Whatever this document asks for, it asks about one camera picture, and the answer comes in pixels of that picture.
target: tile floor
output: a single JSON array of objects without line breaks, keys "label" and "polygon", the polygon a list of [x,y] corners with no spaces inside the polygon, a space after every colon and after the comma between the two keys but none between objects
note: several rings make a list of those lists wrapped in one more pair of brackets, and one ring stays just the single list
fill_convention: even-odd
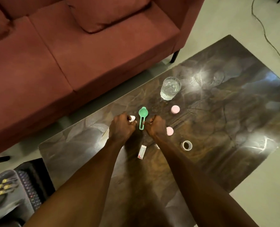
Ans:
[{"label": "tile floor", "polygon": [[[280,51],[280,3],[277,0],[256,0],[254,11],[263,22],[268,38]],[[40,157],[37,146],[62,129],[74,124],[97,109],[140,86],[168,68],[231,34],[249,51],[280,77],[280,59],[265,41],[263,29],[251,16],[252,0],[206,0],[186,46],[176,62],[168,65],[170,57],[121,84],[100,98],[88,103],[69,117],[43,129],[14,145],[2,155],[12,159],[0,163],[0,172]],[[280,226],[280,147],[271,154],[231,195],[251,215],[260,227]]]}]

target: electrical cord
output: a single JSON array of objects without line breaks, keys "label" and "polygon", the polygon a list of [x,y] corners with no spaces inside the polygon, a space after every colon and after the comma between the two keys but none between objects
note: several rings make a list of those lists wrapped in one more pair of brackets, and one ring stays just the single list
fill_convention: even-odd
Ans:
[{"label": "electrical cord", "polygon": [[259,23],[261,24],[261,26],[263,27],[263,31],[264,31],[264,37],[266,39],[266,41],[274,48],[274,50],[277,52],[277,54],[280,56],[280,53],[279,51],[271,44],[271,42],[268,40],[267,36],[266,36],[266,30],[265,30],[265,27],[263,25],[263,23],[261,22],[261,20],[253,13],[253,4],[254,4],[254,1],[252,1],[252,4],[251,4],[251,15],[253,15],[258,21]]}]

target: red sofa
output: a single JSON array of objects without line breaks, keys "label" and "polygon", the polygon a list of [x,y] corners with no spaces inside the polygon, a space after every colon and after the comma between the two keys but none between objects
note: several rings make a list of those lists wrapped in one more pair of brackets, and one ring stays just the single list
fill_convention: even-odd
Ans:
[{"label": "red sofa", "polygon": [[89,34],[65,0],[0,0],[0,152],[181,49],[203,2],[151,0]]}]

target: marble table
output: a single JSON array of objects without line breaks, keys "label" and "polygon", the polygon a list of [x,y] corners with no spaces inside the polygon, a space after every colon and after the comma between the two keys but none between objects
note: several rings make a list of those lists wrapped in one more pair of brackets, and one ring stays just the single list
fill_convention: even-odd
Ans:
[{"label": "marble table", "polygon": [[[181,91],[160,97],[163,80],[175,76]],[[174,115],[173,105],[181,110]],[[145,106],[174,129],[170,139],[207,175],[231,192],[280,144],[280,79],[232,36],[136,88],[40,144],[58,189],[104,145],[113,117]],[[143,160],[137,158],[146,145]],[[136,129],[119,153],[100,226],[193,226],[170,168],[145,131]]]}]

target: pink bottle cap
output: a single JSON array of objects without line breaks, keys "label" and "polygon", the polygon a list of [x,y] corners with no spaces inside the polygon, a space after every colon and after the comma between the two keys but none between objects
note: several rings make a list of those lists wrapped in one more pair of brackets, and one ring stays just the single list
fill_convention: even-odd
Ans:
[{"label": "pink bottle cap", "polygon": [[174,105],[171,107],[171,110],[172,114],[177,114],[179,111],[180,111],[180,108],[178,105]]},{"label": "pink bottle cap", "polygon": [[170,126],[166,128],[166,131],[168,136],[171,136],[173,134],[173,129]]}]

